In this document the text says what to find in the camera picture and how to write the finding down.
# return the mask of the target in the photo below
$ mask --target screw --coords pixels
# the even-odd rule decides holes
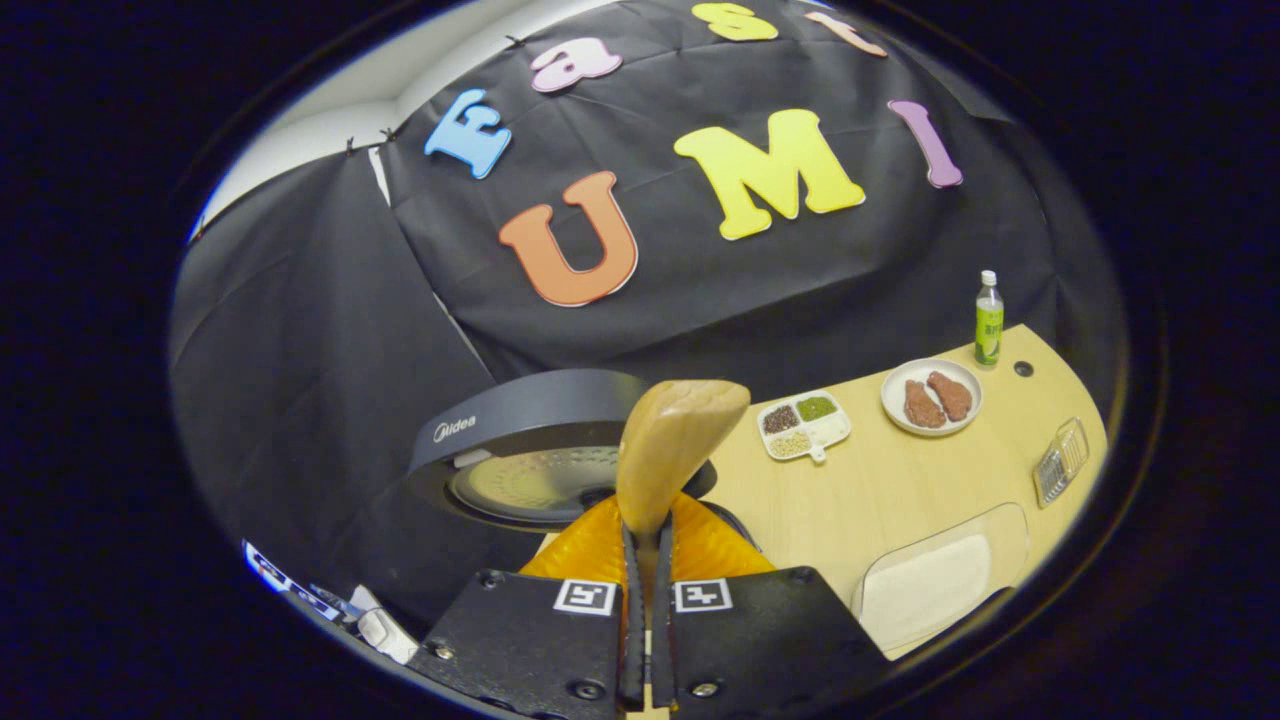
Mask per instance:
[[[719,692],[719,685],[716,683],[699,683],[694,685],[694,689],[689,691],[694,697],[712,697]]]
[[[573,693],[573,697],[581,700],[600,700],[604,697],[604,688],[599,683],[593,683],[590,680],[579,680],[568,687],[568,692]]]

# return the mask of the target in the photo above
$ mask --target bottle label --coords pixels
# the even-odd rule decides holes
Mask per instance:
[[[995,365],[1000,359],[1000,333],[1005,329],[1005,309],[983,310],[978,307],[978,331],[974,342],[974,357],[983,365]]]

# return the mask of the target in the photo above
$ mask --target meat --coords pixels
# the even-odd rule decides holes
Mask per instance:
[[[973,407],[973,396],[969,395],[969,388],[937,370],[929,373],[928,383],[933,392],[938,393],[938,400],[942,401],[942,409],[947,411],[947,418],[952,423],[964,420],[969,409]]]
[[[913,425],[922,428],[941,428],[947,421],[937,402],[924,392],[924,383],[906,380],[906,405],[902,413]]]

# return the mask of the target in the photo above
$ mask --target black fabric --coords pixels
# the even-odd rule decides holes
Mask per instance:
[[[756,4],[780,37],[724,40],[690,3],[634,0],[582,13],[458,78],[417,110],[385,149],[388,184],[428,279],[499,380],[566,366],[653,379],[724,377],[756,400],[891,368],[973,341],[979,272],[995,269],[1006,327],[1028,324],[1085,382],[1106,418],[1120,337],[1119,293],[1087,215],[1052,161],[1009,123],[978,119],[892,40],[854,18],[874,58],[805,19],[803,3]],[[836,12],[828,12],[838,17]],[[620,69],[553,95],[529,63],[573,37],[599,37]],[[424,143],[457,95],[513,137],[492,173]],[[910,129],[886,106],[924,105],[959,187],[938,190]],[[735,242],[701,168],[675,141],[719,126],[768,147],[768,117],[805,108],[863,205],[787,220]],[[538,204],[570,264],[599,263],[581,209],[561,195],[611,170],[640,249],[630,282],[584,307],[541,300],[498,231]]]
[[[477,568],[536,548],[398,483],[421,423],[493,379],[419,272],[366,152],[308,163],[219,215],[183,261],[169,359],[214,514],[298,582],[364,583],[431,618]]]

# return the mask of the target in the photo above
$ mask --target white plate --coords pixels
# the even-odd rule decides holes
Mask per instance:
[[[800,404],[810,397],[826,397],[836,406],[836,411],[828,415],[822,415],[820,418],[814,418],[813,420],[805,420],[804,415],[800,413]],[[796,419],[800,421],[799,425],[787,428],[781,433],[769,434],[764,432],[764,419],[778,407],[790,406],[791,411],[796,414]],[[774,460],[792,460],[795,457],[810,456],[814,462],[822,464],[827,461],[827,448],[836,445],[837,442],[849,437],[851,424],[849,421],[849,415],[845,414],[845,409],[840,406],[840,401],[836,400],[829,392],[824,389],[815,389],[813,392],[805,392],[788,397],[781,402],[774,402],[755,416],[755,427],[760,432],[760,442],[764,443],[764,451],[769,454],[769,457]],[[809,448],[795,455],[778,455],[771,447],[771,442],[780,438],[787,437],[796,433],[804,433],[809,436]]]
[[[942,402],[938,400],[938,393],[933,392],[933,388],[931,388],[925,382],[929,379],[929,373],[934,370],[969,388],[969,395],[973,396],[973,407],[970,407],[969,414],[957,423],[952,423],[951,419],[947,419],[941,428],[922,428],[920,425],[913,424],[908,420],[906,413],[902,410],[906,405],[906,380],[924,383],[924,392],[928,393],[928,396],[938,404],[938,409],[941,409]],[[974,418],[978,416],[978,411],[982,410],[982,383],[978,382],[978,377],[974,375],[968,368],[950,360],[940,360],[937,357],[911,360],[910,363],[899,365],[892,373],[888,374],[887,378],[884,378],[884,384],[881,386],[881,404],[884,406],[884,413],[888,414],[890,419],[892,419],[893,423],[904,430],[918,436],[948,436],[968,425]]]

